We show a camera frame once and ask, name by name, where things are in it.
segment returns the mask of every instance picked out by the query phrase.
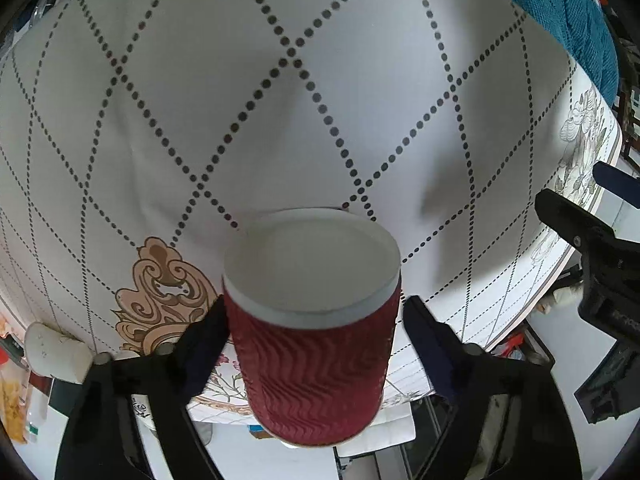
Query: bolt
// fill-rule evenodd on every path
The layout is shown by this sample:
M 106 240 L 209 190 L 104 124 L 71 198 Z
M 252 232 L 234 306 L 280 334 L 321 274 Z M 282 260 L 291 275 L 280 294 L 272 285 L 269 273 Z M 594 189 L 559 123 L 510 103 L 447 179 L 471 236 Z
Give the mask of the bolt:
M 156 348 L 156 355 L 169 355 L 174 351 L 174 344 L 167 341 L 166 343 L 162 343 L 158 348 Z
M 109 352 L 100 352 L 96 357 L 94 357 L 95 365 L 105 365 L 109 361 L 111 361 L 111 354 Z
M 482 355 L 484 353 L 482 347 L 477 345 L 476 343 L 465 343 L 463 346 L 463 350 L 466 354 L 469 355 Z

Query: flower print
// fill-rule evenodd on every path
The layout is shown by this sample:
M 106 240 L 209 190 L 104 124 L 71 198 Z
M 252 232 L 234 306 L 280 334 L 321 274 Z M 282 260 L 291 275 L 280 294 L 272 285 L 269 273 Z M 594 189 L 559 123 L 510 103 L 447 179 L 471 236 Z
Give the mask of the flower print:
M 591 129 L 596 113 L 596 89 L 594 86 L 580 95 L 579 101 L 569 111 L 569 116 L 560 129 L 560 138 L 572 142 L 580 133 Z
M 229 358 L 224 354 L 220 354 L 220 357 L 216 361 L 216 366 L 220 366 L 222 363 L 228 363 L 228 362 L 229 362 Z
M 558 233 L 549 227 L 546 227 L 545 231 L 545 235 L 542 237 L 542 240 L 540 240 L 540 243 L 531 251 L 531 259 L 534 265 L 542 263 L 560 239 Z

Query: table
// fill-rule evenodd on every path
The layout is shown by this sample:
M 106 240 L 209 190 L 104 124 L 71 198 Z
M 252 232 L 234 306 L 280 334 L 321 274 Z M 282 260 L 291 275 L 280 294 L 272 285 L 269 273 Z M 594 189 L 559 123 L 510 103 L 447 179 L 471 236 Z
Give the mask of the table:
M 593 211 L 620 130 L 509 0 L 63 0 L 0 68 L 0 295 L 94 351 L 200 319 L 257 216 L 380 222 L 420 295 L 491 347 L 561 271 L 551 187 Z M 196 420 L 249 424 L 230 341 Z M 431 391 L 398 316 L 383 407 Z

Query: red paper cup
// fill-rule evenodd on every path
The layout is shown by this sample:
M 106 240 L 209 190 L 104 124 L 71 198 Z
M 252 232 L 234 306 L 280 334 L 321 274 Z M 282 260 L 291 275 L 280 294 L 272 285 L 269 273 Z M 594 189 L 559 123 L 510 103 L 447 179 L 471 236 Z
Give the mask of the red paper cup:
M 268 215 L 225 256 L 225 305 L 249 404 L 297 446 L 360 433 L 382 401 L 400 253 L 380 225 L 333 209 Z

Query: teal knit fabric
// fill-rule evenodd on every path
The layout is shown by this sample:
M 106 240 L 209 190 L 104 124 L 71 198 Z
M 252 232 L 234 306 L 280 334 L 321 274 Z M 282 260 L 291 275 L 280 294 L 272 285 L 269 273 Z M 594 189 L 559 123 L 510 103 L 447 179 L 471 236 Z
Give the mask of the teal knit fabric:
M 618 60 L 593 0 L 513 0 L 548 30 L 597 86 L 609 106 L 618 93 Z

